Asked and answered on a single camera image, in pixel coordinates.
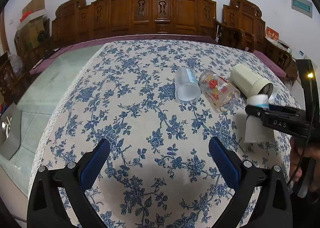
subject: blue floral tablecloth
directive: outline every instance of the blue floral tablecloth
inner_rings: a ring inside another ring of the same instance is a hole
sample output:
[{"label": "blue floral tablecloth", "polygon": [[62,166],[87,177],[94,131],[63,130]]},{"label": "blue floral tablecloth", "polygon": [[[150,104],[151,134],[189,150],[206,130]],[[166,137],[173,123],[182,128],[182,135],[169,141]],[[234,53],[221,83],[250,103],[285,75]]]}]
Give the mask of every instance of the blue floral tablecloth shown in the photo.
[{"label": "blue floral tablecloth", "polygon": [[[243,143],[243,96],[225,113],[204,95],[189,105],[175,100],[179,67],[193,68],[197,77],[206,69],[228,77],[238,63],[280,86],[276,104],[298,107],[281,81],[245,51],[188,41],[106,44],[79,73],[49,122],[30,184],[39,162],[62,168],[106,138],[110,156],[85,194],[107,227],[211,227],[234,194],[208,153],[212,136],[241,159],[259,167],[278,164],[288,175],[287,135],[275,131],[273,141]],[[60,193],[72,223],[79,225],[65,191]],[[258,188],[240,225],[247,222],[257,196]]]}]

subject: white lace trim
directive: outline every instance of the white lace trim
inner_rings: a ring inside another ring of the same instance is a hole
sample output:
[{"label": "white lace trim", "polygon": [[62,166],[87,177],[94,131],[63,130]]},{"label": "white lace trim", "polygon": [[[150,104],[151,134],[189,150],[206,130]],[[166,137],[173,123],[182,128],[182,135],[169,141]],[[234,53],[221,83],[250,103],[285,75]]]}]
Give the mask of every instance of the white lace trim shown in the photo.
[{"label": "white lace trim", "polygon": [[30,173],[30,179],[29,179],[29,188],[28,188],[28,198],[30,197],[30,192],[32,188],[33,181],[36,176],[36,172],[38,171],[38,168],[41,165],[41,160],[43,157],[44,149],[47,143],[47,140],[49,139],[51,132],[55,126],[55,123],[61,114],[66,102],[69,100],[70,95],[72,91],[75,89],[76,85],[79,83],[79,80],[81,77],[83,77],[84,73],[86,73],[89,66],[92,64],[92,62],[95,60],[96,57],[99,56],[99,54],[102,52],[102,50],[105,48],[105,46],[108,45],[108,43],[104,44],[101,49],[99,49],[91,58],[90,60],[85,64],[85,66],[82,68],[82,70],[78,73],[78,75],[75,77],[75,79],[72,81],[71,85],[68,87],[67,91],[64,93],[63,97],[59,101],[56,109],[54,110],[53,114],[50,117],[50,120],[48,121],[48,124],[46,128],[44,129],[44,132],[42,134],[42,137],[40,139],[38,148],[36,150],[35,158],[33,160],[31,173]]}]

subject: sign on wall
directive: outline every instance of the sign on wall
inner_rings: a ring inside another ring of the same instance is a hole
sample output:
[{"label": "sign on wall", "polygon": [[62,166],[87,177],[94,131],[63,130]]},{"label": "sign on wall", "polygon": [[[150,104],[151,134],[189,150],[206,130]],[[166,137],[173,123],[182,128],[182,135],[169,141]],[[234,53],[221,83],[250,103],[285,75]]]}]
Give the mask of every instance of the sign on wall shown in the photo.
[{"label": "sign on wall", "polygon": [[307,0],[291,0],[291,8],[312,18],[312,2]]}]

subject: white thermos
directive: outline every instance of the white thermos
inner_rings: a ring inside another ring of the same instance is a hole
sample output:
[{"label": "white thermos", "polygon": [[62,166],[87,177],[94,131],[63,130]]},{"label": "white thermos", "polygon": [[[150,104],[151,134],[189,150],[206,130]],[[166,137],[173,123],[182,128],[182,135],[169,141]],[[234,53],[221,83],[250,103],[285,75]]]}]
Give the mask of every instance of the white thermos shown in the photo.
[{"label": "white thermos", "polygon": [[245,64],[235,65],[231,70],[230,79],[247,98],[257,94],[270,97],[273,91],[273,83],[270,80],[254,73]]}]

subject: plastic bag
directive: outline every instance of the plastic bag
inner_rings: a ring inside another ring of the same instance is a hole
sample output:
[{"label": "plastic bag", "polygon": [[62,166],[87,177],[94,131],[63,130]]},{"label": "plastic bag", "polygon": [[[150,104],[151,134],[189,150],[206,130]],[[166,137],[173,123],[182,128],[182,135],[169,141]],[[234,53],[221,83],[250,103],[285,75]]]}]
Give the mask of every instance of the plastic bag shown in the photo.
[{"label": "plastic bag", "polygon": [[11,54],[10,52],[8,52],[8,57],[10,59],[10,64],[12,66],[13,72],[18,77],[23,70],[22,59],[18,55]]}]

